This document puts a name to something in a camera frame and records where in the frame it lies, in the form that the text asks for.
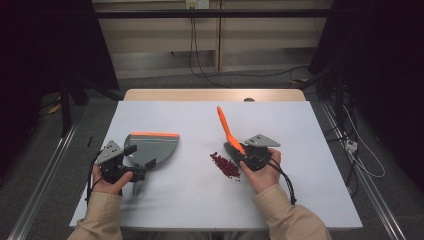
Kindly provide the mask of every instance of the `gray dustpan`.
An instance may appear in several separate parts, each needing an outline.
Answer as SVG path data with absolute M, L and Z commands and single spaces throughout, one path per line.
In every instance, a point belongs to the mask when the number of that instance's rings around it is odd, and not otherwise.
M 125 139 L 125 147 L 136 145 L 137 151 L 127 158 L 138 166 L 152 170 L 157 164 L 165 161 L 175 150 L 179 140 L 177 133 L 132 132 Z M 142 181 L 135 182 L 134 196 L 139 196 Z

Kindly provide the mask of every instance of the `red bean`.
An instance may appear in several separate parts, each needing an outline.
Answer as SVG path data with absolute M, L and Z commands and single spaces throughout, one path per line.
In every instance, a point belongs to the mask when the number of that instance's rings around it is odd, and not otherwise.
M 235 165 L 231 160 L 221 157 L 221 155 L 218 155 L 217 152 L 210 154 L 210 156 L 215 162 L 215 165 L 218 166 L 219 169 L 221 169 L 222 173 L 224 173 L 225 176 L 230 179 L 235 177 L 237 178 L 236 181 L 240 181 L 240 172 L 237 165 Z

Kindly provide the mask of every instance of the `sleeve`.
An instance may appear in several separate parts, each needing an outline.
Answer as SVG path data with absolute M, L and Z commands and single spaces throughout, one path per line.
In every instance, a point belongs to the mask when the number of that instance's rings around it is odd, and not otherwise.
M 80 239 L 122 239 L 118 216 L 122 197 L 114 194 L 92 192 L 84 219 L 68 240 Z
M 256 195 L 254 203 L 269 226 L 272 240 L 331 239 L 322 220 L 301 205 L 292 206 L 279 184 Z

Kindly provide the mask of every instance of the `metal rail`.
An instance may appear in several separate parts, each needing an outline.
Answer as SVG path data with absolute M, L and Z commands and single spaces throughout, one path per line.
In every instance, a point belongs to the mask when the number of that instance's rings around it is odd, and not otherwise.
M 53 156 L 50 158 L 50 162 L 43 173 L 43 176 L 41 177 L 37 187 L 33 191 L 30 199 L 28 200 L 27 204 L 19 215 L 19 218 L 16 221 L 12 232 L 7 238 L 8 240 L 24 240 L 27 237 L 32 223 L 34 222 L 35 217 L 37 216 L 38 210 L 40 209 L 44 198 L 47 195 L 49 187 L 53 182 L 54 176 L 74 136 L 76 126 L 79 120 L 81 119 L 83 112 L 78 111 L 78 114 L 76 115 L 76 119 L 71 125 L 71 128 L 69 129 L 68 133 L 60 139 L 58 146 L 56 147 L 56 150 L 53 153 Z
M 82 17 L 98 19 L 119 18 L 327 18 L 357 16 L 359 9 L 195 9 L 195 10 L 120 10 L 120 11 L 40 11 L 40 16 Z
M 332 127 L 334 128 L 334 131 L 337 135 L 337 137 L 342 137 L 342 133 L 340 130 L 336 127 L 337 123 L 333 116 L 335 115 L 334 110 L 331 108 L 331 106 L 328 105 L 328 103 L 321 103 L 321 107 L 323 108 L 325 114 L 327 115 L 327 118 L 329 122 L 331 123 Z M 340 140 L 340 143 L 342 145 L 342 148 L 344 149 L 343 141 Z M 353 163 L 354 156 L 351 152 L 345 150 L 348 154 L 349 161 Z M 361 159 L 358 157 L 356 159 L 360 164 L 363 164 Z M 387 230 L 387 233 L 389 234 L 390 238 L 393 240 L 406 240 L 406 235 L 403 233 L 403 230 L 397 221 L 395 215 L 393 214 L 392 210 L 390 209 L 389 205 L 384 200 L 383 196 L 380 194 L 380 191 L 378 191 L 377 186 L 375 185 L 374 181 L 372 180 L 371 176 L 364 173 L 361 168 L 358 166 L 358 164 L 355 164 L 355 171 L 357 173 L 358 179 L 361 181 L 362 186 L 365 189 L 365 192 L 367 193 L 368 197 L 370 198 L 370 201 L 372 205 L 374 206 L 378 216 L 380 217 L 381 222 L 383 223 L 384 227 Z

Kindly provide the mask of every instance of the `power strip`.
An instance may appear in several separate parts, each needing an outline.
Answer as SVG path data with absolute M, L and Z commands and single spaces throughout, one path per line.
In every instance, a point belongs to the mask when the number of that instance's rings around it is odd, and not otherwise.
M 187 9 L 209 9 L 209 0 L 186 0 Z
M 358 149 L 358 143 L 352 140 L 346 140 L 345 149 L 350 151 L 351 153 L 354 153 Z

